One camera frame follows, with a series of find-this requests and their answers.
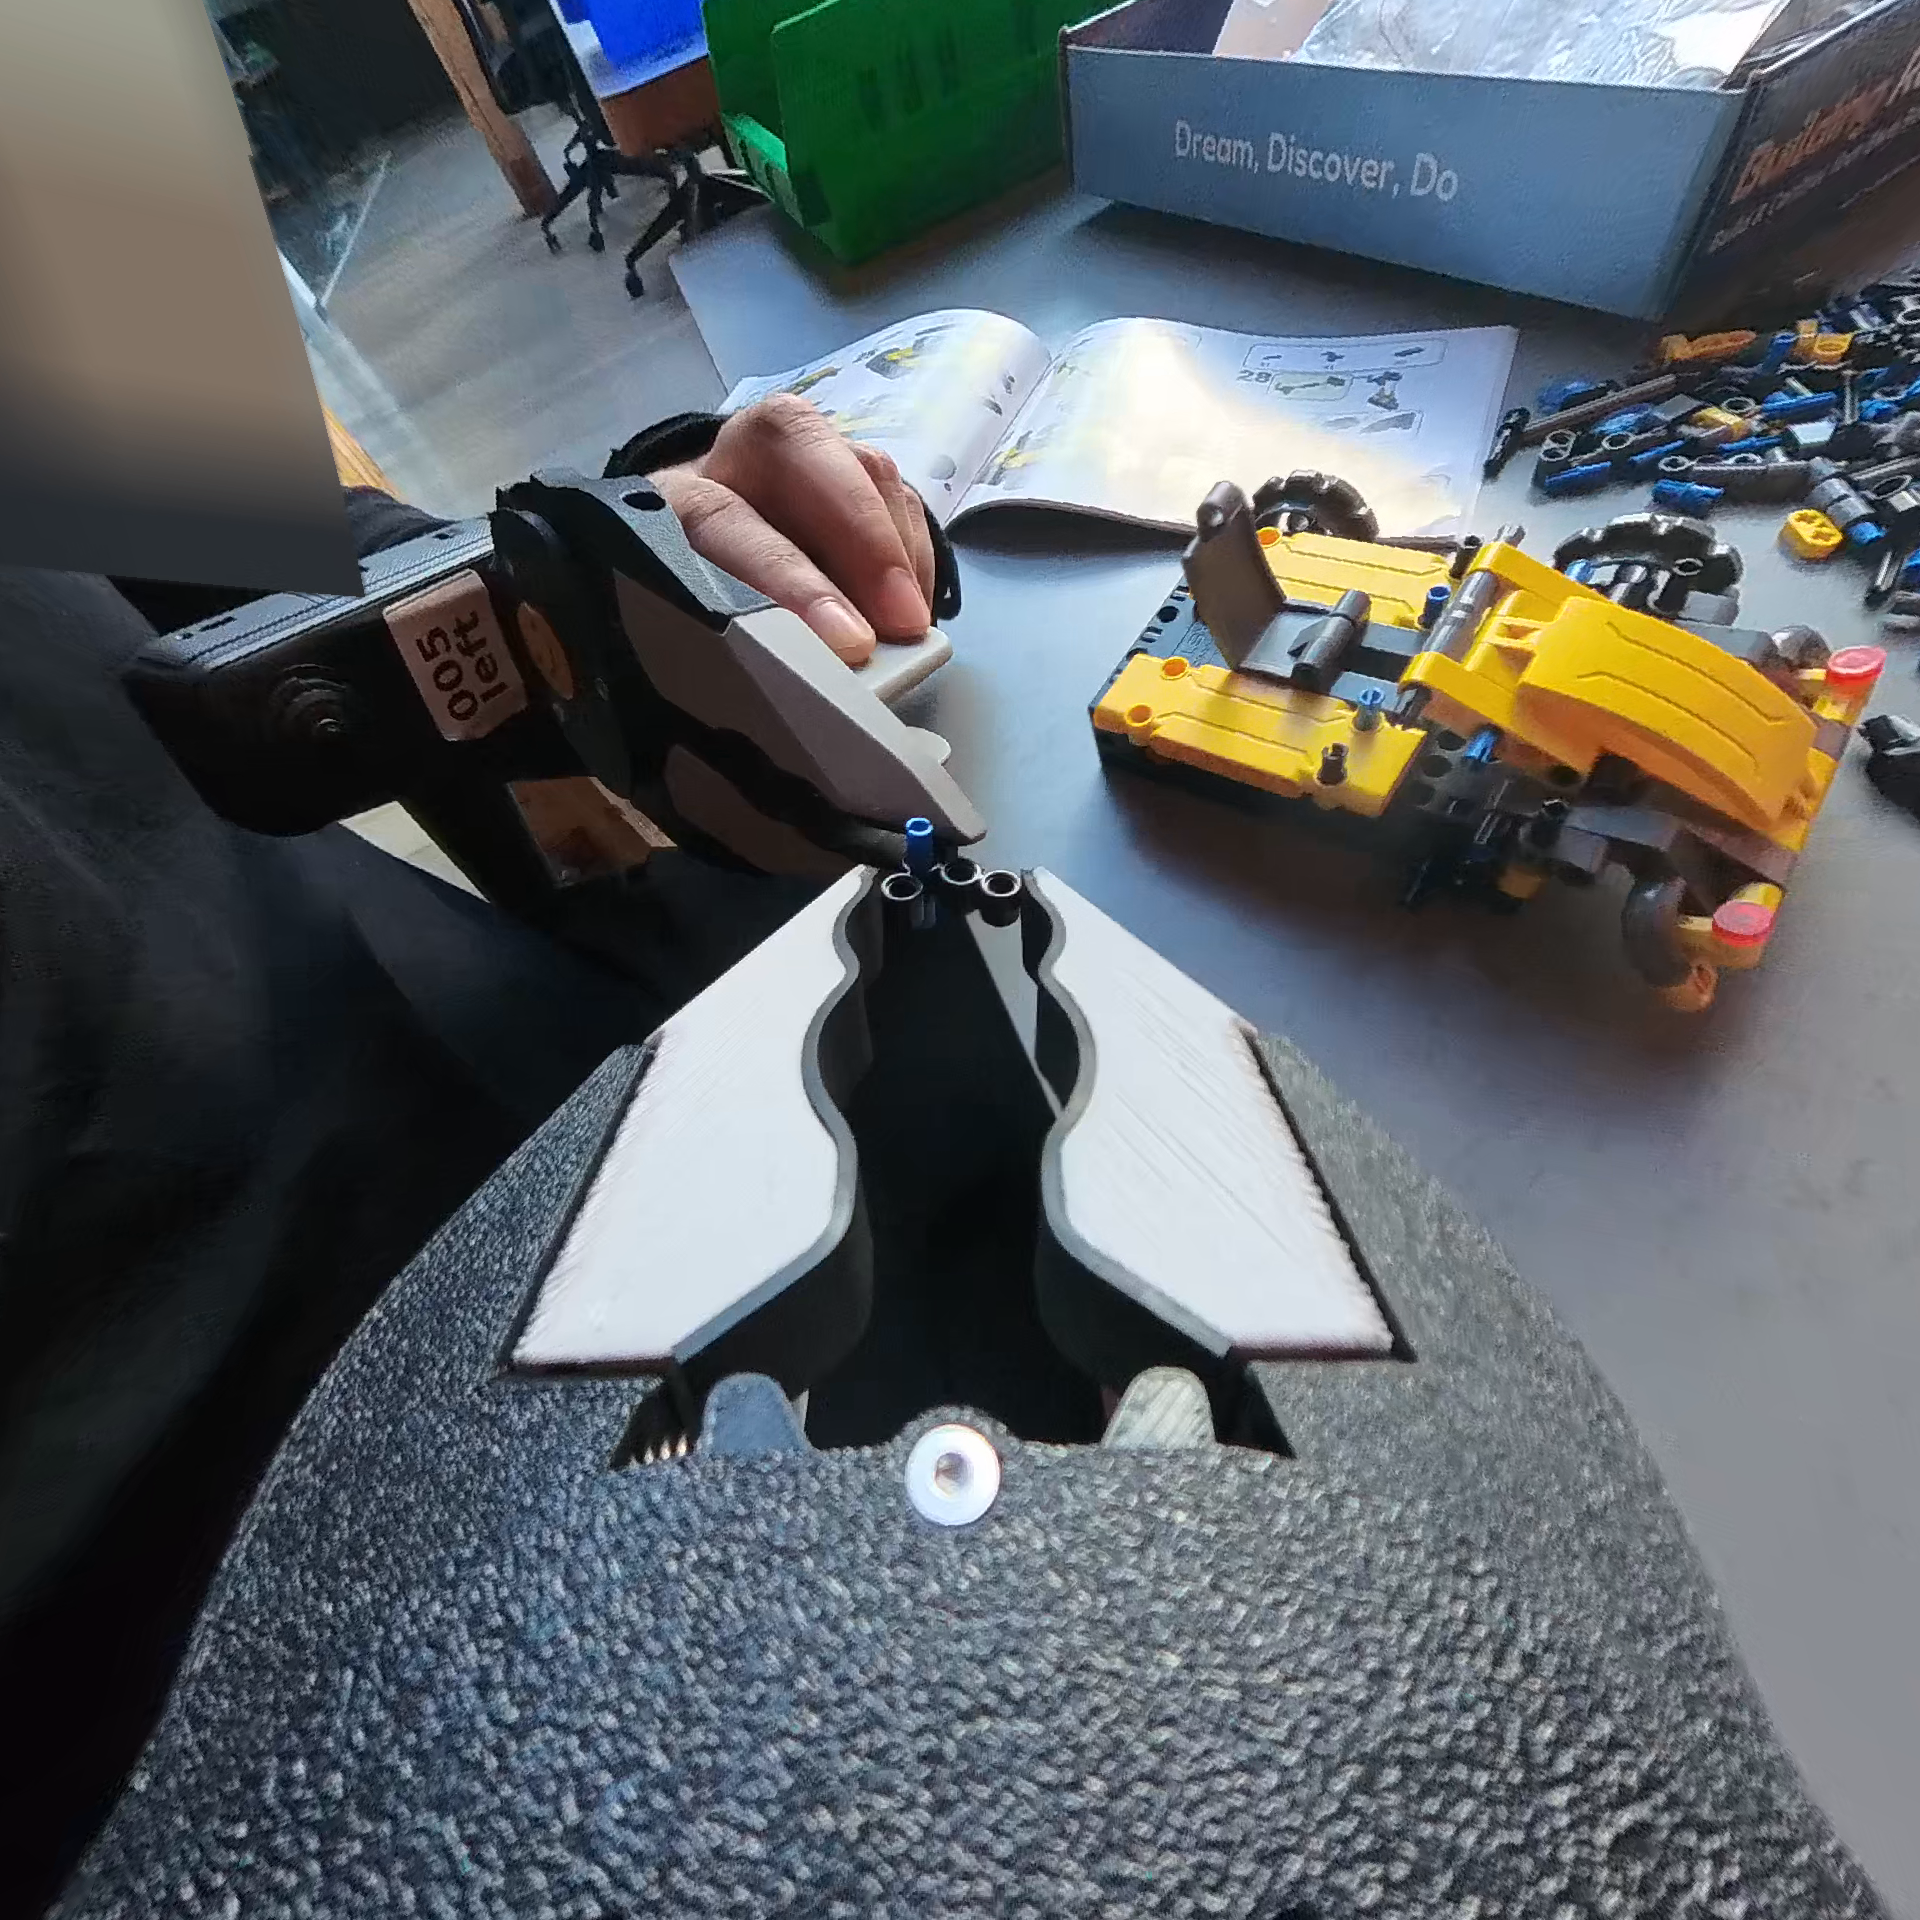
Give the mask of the person's legs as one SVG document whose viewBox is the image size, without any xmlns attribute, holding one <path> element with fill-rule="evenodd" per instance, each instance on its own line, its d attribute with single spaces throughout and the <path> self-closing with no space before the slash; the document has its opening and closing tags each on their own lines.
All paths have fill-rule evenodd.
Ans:
<svg viewBox="0 0 1920 1920">
<path fill-rule="evenodd" d="M 373 1298 L 807 898 L 684 851 L 524 925 L 223 819 L 105 577 L 2 582 L 2 1898 L 56 1898 L 239 1513 Z"/>
</svg>

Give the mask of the blue toy box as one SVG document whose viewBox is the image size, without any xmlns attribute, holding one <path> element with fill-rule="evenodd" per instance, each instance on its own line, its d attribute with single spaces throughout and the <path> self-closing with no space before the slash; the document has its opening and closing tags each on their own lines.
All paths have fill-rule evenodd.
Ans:
<svg viewBox="0 0 1920 1920">
<path fill-rule="evenodd" d="M 1919 5 L 1808 5 L 1720 86 L 1296 59 L 1330 5 L 1122 5 L 1061 38 L 1073 183 L 1634 319 L 1712 319 L 1915 175 Z"/>
</svg>

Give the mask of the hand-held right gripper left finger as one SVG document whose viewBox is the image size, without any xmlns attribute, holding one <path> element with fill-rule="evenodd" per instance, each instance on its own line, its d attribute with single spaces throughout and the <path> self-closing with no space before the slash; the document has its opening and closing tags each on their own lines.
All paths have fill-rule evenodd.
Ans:
<svg viewBox="0 0 1920 1920">
<path fill-rule="evenodd" d="M 505 1353 L 517 1376 L 821 1384 L 873 1312 L 853 1094 L 873 1066 L 879 874 L 832 882 L 673 1015 Z"/>
</svg>

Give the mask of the yellow toy brick vehicle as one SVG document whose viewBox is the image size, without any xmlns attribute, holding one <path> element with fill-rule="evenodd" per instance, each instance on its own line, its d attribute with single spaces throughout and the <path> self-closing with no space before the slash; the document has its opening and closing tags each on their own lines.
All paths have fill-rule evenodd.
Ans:
<svg viewBox="0 0 1920 1920">
<path fill-rule="evenodd" d="M 1095 695 L 1105 761 L 1320 810 L 1405 859 L 1404 901 L 1517 910 L 1623 877 L 1623 960 L 1676 1011 L 1754 971 L 1887 654 L 1738 624 L 1745 565 L 1642 511 L 1537 559 L 1522 530 L 1387 536 L 1344 478 L 1211 487 Z"/>
</svg>

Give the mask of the black office chair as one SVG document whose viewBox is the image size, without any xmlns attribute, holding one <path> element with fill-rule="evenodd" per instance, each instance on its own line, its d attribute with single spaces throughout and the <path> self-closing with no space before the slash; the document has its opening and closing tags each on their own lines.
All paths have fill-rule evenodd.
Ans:
<svg viewBox="0 0 1920 1920">
<path fill-rule="evenodd" d="M 563 185 L 540 222 L 552 253 L 559 218 L 584 205 L 587 246 L 605 251 L 605 202 L 653 183 L 663 202 L 621 258 L 631 299 L 641 261 L 767 202 L 733 163 L 708 66 L 700 5 L 459 5 L 471 48 L 507 115 L 554 107 L 568 118 Z"/>
</svg>

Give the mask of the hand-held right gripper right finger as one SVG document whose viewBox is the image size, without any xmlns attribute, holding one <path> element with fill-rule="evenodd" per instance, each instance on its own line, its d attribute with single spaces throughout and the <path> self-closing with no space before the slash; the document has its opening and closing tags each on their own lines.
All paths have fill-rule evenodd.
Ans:
<svg viewBox="0 0 1920 1920">
<path fill-rule="evenodd" d="M 1051 870 L 1025 874 L 1039 1299 L 1080 1366 L 1378 1359 L 1396 1330 L 1255 1029 Z"/>
</svg>

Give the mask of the pile of loose toy bricks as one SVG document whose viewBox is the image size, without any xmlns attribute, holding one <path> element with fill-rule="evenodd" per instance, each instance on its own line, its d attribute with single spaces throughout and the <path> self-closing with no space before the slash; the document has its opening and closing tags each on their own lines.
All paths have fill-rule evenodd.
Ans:
<svg viewBox="0 0 1920 1920">
<path fill-rule="evenodd" d="M 1500 415 L 1481 472 L 1541 498 L 1644 494 L 1648 514 L 1777 511 L 1791 561 L 1848 565 L 1915 640 L 1919 270 L 1769 327 L 1669 333 L 1625 377 L 1571 375 Z"/>
</svg>

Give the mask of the person's left hand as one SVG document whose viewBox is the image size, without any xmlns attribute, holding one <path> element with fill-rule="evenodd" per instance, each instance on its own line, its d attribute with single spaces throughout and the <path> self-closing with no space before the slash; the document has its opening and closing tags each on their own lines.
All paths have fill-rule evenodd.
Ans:
<svg viewBox="0 0 1920 1920">
<path fill-rule="evenodd" d="M 845 663 L 940 622 L 951 567 L 922 494 L 807 397 L 775 392 L 723 419 L 675 422 L 641 448 L 663 449 L 644 471 L 689 544 Z"/>
</svg>

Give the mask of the green plastic bin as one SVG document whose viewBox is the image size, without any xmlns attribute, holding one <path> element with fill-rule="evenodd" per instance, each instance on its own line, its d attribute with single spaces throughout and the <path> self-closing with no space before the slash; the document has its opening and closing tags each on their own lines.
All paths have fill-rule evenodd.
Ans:
<svg viewBox="0 0 1920 1920">
<path fill-rule="evenodd" d="M 1061 35 L 1100 2 L 707 2 L 727 144 L 858 265 L 1064 162 Z"/>
</svg>

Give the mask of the black brick connector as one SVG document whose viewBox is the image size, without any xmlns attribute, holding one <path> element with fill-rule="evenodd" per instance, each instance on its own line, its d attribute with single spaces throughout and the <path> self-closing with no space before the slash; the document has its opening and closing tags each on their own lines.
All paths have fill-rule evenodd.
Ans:
<svg viewBox="0 0 1920 1920">
<path fill-rule="evenodd" d="M 1025 877 L 1017 870 L 983 869 L 972 856 L 955 854 L 925 870 L 885 872 L 880 901 L 891 921 L 913 929 L 968 915 L 989 927 L 1009 927 L 1025 911 Z"/>
</svg>

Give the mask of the clear plastic bags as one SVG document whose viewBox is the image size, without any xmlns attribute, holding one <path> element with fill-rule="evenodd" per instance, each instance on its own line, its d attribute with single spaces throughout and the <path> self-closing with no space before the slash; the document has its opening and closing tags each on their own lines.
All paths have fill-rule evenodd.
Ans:
<svg viewBox="0 0 1920 1920">
<path fill-rule="evenodd" d="M 1338 2 L 1296 59 L 1387 73 L 1714 88 L 1800 26 L 1793 2 Z"/>
</svg>

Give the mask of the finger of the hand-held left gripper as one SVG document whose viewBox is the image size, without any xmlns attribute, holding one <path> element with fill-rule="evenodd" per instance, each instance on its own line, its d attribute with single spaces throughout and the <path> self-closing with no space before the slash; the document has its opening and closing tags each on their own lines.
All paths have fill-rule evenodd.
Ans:
<svg viewBox="0 0 1920 1920">
<path fill-rule="evenodd" d="M 946 771 L 946 765 L 872 689 L 858 670 L 819 640 L 794 611 L 748 591 L 707 597 L 707 626 L 714 658 L 727 661 L 714 671 L 719 713 L 712 730 L 749 736 L 781 765 L 797 765 L 801 747 L 826 747 L 836 737 L 876 749 L 893 749 L 904 771 L 893 782 L 880 775 L 849 776 L 849 802 L 876 819 L 930 817 L 944 848 L 972 848 L 988 831 L 985 815 Z"/>
<path fill-rule="evenodd" d="M 849 802 L 849 776 L 899 779 L 899 751 L 836 737 L 801 747 L 795 758 L 781 765 L 730 728 L 643 739 L 641 810 L 677 848 L 738 872 L 832 880 L 850 869 L 904 870 L 901 823 Z"/>
</svg>

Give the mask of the building instruction booklet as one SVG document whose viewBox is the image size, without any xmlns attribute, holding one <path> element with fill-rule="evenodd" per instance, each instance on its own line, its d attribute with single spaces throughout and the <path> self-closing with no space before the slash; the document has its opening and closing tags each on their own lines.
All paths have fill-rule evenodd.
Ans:
<svg viewBox="0 0 1920 1920">
<path fill-rule="evenodd" d="M 803 394 L 885 449 L 946 528 L 1036 510 L 1175 534 L 1218 482 L 1255 494 L 1309 471 L 1349 482 L 1391 536 L 1451 536 L 1477 503 L 1517 338 L 1106 319 L 1047 346 L 992 310 L 946 307 L 740 379 L 723 409 Z"/>
</svg>

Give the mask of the grey desk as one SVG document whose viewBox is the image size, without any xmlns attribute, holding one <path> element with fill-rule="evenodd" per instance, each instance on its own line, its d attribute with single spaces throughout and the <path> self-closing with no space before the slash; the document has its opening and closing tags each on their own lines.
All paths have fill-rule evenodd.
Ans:
<svg viewBox="0 0 1920 1920">
<path fill-rule="evenodd" d="M 1292 1040 L 1501 1240 L 1688 1514 L 1784 1741 L 1915 1915 L 1915 819 L 1852 751 L 1761 969 L 1673 1015 L 1616 898 L 1400 903 L 1321 823 L 1106 771 L 1088 702 L 1179 545 L 989 510 L 933 727 L 992 823 Z"/>
</svg>

